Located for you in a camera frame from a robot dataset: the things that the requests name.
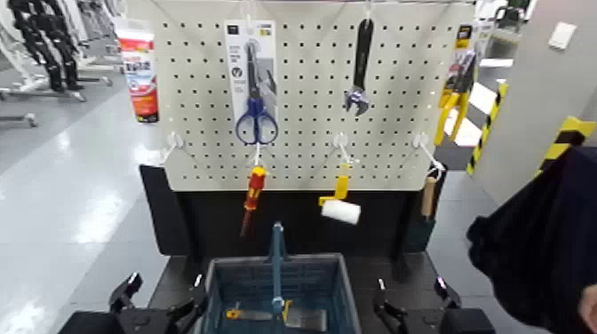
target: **black jacket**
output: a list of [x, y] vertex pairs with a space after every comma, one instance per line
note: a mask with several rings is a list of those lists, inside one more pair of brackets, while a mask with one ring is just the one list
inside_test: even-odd
[[589, 333], [578, 315], [597, 283], [597, 149], [571, 148], [468, 230], [469, 257], [514, 318], [557, 334]]

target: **basket handle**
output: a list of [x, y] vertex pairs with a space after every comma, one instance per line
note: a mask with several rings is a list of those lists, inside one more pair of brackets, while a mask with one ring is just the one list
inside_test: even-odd
[[282, 315], [284, 307], [284, 299], [282, 298], [282, 261], [287, 258], [284, 227], [278, 221], [272, 227], [272, 243], [269, 246], [269, 255], [266, 260], [266, 262], [272, 262], [272, 278], [274, 281], [272, 308], [276, 315]]

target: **scissors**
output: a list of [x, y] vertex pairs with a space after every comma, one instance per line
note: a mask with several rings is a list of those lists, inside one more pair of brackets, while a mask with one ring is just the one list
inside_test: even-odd
[[236, 137], [248, 145], [269, 144], [278, 137], [278, 124], [267, 112], [261, 91], [257, 83], [257, 57], [255, 44], [247, 43], [247, 76], [249, 98], [247, 111], [236, 123]]

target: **yellow black caution stripe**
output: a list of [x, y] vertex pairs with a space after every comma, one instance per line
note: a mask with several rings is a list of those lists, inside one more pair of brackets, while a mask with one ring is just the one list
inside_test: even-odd
[[491, 108], [490, 114], [487, 116], [485, 124], [481, 128], [481, 137], [479, 138], [479, 144], [474, 148], [473, 155], [471, 156], [471, 160], [468, 162], [466, 166], [466, 172], [473, 175], [474, 169], [479, 163], [481, 159], [481, 153], [483, 151], [483, 147], [487, 142], [487, 138], [490, 135], [491, 125], [498, 117], [499, 109], [502, 106], [502, 102], [504, 102], [505, 94], [508, 92], [508, 85], [505, 83], [501, 83], [497, 88], [497, 96], [496, 101], [493, 103], [493, 107]]
[[549, 147], [535, 176], [548, 169], [571, 146], [581, 146], [595, 131], [596, 122], [583, 122], [574, 116], [566, 117], [555, 142]]

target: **white pegboard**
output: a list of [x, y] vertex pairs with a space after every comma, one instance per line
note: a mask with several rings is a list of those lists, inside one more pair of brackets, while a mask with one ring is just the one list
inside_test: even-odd
[[[254, 147], [235, 136], [227, 77], [224, 20], [245, 5], [228, 1], [130, 0], [135, 19], [155, 24], [164, 134], [186, 141], [165, 164], [172, 189], [246, 190]], [[370, 110], [343, 108], [351, 88], [356, 29], [365, 4], [257, 1], [254, 19], [275, 20], [280, 136], [265, 147], [267, 189], [331, 190], [339, 171], [334, 134], [348, 134], [351, 190], [418, 190], [429, 166], [411, 145], [435, 133], [437, 107], [466, 2], [375, 3], [366, 75]]]

